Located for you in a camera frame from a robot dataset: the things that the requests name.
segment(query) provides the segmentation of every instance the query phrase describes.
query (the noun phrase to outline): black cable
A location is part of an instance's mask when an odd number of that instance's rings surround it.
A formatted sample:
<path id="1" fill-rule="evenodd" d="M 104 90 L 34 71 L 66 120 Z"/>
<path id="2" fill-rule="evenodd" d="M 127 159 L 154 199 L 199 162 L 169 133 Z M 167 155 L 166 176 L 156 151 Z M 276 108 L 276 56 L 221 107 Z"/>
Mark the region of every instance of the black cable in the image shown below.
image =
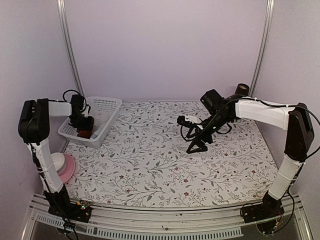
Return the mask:
<path id="1" fill-rule="evenodd" d="M 180 127 L 180 134 L 181 134 L 181 137 L 183 138 L 183 140 L 185 140 L 186 142 L 188 142 L 188 139 L 186 139 L 185 136 L 184 136 L 184 134 L 182 133 L 182 128 L 183 128 L 183 127 L 184 127 L 184 126 L 181 125 L 181 127 Z"/>
<path id="2" fill-rule="evenodd" d="M 62 218 L 62 220 L 64 221 L 64 225 L 63 225 L 64 231 L 65 232 L 67 231 L 67 227 L 71 228 L 73 230 L 74 235 L 75 235 L 75 240 L 79 240 L 79 236 L 76 232 L 76 229 L 75 229 L 75 226 L 73 225 L 73 223 L 72 222 L 67 223 L 65 218 Z M 69 237 L 67 233 L 65 233 L 64 236 L 69 240 L 74 240 L 73 238 Z"/>
<path id="3" fill-rule="evenodd" d="M 295 213 L 295 200 L 294 200 L 294 197 L 293 197 L 293 196 L 290 194 L 290 192 L 289 192 L 290 187 L 291 187 L 291 185 L 288 187 L 287 193 L 288 193 L 288 195 L 290 196 L 290 198 L 292 199 L 292 212 L 291 212 L 291 215 L 290 215 L 288 221 L 286 221 L 286 223 L 283 225 L 283 227 L 280 228 L 280 229 L 276 229 L 276 230 L 274 231 L 274 233 L 278 233 L 278 232 L 280 232 L 282 229 L 284 229 L 284 228 L 288 225 L 288 223 L 290 222 L 290 220 L 292 219 L 292 217 L 293 217 L 293 215 L 294 215 L 294 213 Z"/>
<path id="4" fill-rule="evenodd" d="M 217 134 L 220 134 L 220 135 L 225 135 L 225 134 L 228 134 L 231 132 L 232 130 L 232 126 L 227 122 L 226 125 L 229 127 L 229 130 L 226 131 L 226 132 L 219 132 L 219 131 L 216 131 Z"/>
<path id="5" fill-rule="evenodd" d="M 88 110 L 88 113 L 90 113 L 90 110 L 91 110 L 91 106 L 90 105 L 86 105 L 86 106 L 88 106 L 89 107 L 89 110 Z"/>
<path id="6" fill-rule="evenodd" d="M 66 95 L 66 93 L 69 93 L 69 92 L 75 92 L 75 93 L 77 93 L 78 95 L 82 96 L 82 95 L 80 94 L 80 92 L 78 92 L 77 90 L 69 89 L 69 90 L 65 91 L 65 92 L 62 94 L 62 99 L 63 99 L 65 102 L 67 102 L 67 103 L 69 103 L 69 102 L 66 100 L 65 95 Z M 85 107 L 84 107 L 84 109 L 82 109 L 82 110 L 80 111 L 80 113 L 83 113 L 83 112 L 87 109 L 87 106 L 89 106 L 89 105 L 87 104 L 86 98 L 85 98 L 84 96 L 82 96 L 82 97 L 83 97 L 83 99 L 84 99 L 84 105 L 85 105 Z"/>

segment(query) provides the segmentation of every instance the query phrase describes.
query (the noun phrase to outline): white bowl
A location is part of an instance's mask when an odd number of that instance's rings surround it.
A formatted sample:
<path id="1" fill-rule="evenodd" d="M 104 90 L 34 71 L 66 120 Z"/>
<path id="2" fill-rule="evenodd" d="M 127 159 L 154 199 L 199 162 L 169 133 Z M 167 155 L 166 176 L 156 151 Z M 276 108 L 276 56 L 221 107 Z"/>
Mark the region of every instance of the white bowl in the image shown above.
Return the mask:
<path id="1" fill-rule="evenodd" d="M 56 172 L 58 173 L 58 175 L 61 174 L 66 169 L 65 156 L 61 152 L 54 152 L 51 154 L 51 157 Z"/>

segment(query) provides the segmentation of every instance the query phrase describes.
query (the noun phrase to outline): pink bowl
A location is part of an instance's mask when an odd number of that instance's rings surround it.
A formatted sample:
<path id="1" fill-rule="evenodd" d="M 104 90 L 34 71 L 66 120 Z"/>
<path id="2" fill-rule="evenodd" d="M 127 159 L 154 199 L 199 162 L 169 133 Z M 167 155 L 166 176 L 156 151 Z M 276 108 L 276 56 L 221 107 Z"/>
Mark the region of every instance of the pink bowl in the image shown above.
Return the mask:
<path id="1" fill-rule="evenodd" d="M 63 155 L 65 158 L 65 169 L 63 170 L 62 173 L 59 174 L 59 177 L 61 181 L 65 184 L 71 179 L 72 175 L 74 174 L 76 164 L 72 156 L 66 153 L 63 153 Z"/>

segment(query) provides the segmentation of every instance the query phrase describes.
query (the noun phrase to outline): floral tablecloth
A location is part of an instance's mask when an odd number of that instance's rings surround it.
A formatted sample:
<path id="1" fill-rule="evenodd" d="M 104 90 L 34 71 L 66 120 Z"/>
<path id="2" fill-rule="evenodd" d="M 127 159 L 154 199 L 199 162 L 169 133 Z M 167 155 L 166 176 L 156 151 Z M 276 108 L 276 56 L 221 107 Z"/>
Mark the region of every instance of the floral tablecloth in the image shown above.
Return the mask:
<path id="1" fill-rule="evenodd" d="M 207 152 L 187 154 L 189 143 L 176 123 L 186 114 L 208 117 L 200 102 L 123 103 L 100 148 L 67 146 L 65 152 L 76 162 L 66 185 L 70 196 L 162 208 L 262 198 L 277 167 L 256 123 L 247 119 L 231 123 L 232 131 L 215 134 Z"/>

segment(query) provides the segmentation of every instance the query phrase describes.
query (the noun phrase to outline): brown object in basket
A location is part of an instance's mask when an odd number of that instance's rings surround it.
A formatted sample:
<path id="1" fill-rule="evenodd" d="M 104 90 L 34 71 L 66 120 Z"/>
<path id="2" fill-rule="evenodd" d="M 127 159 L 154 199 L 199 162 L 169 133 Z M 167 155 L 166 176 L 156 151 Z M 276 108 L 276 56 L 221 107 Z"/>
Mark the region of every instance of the brown object in basket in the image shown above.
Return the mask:
<path id="1" fill-rule="evenodd" d="M 90 139 L 92 135 L 92 129 L 91 130 L 79 130 L 78 132 L 78 137 L 84 138 L 84 139 Z"/>

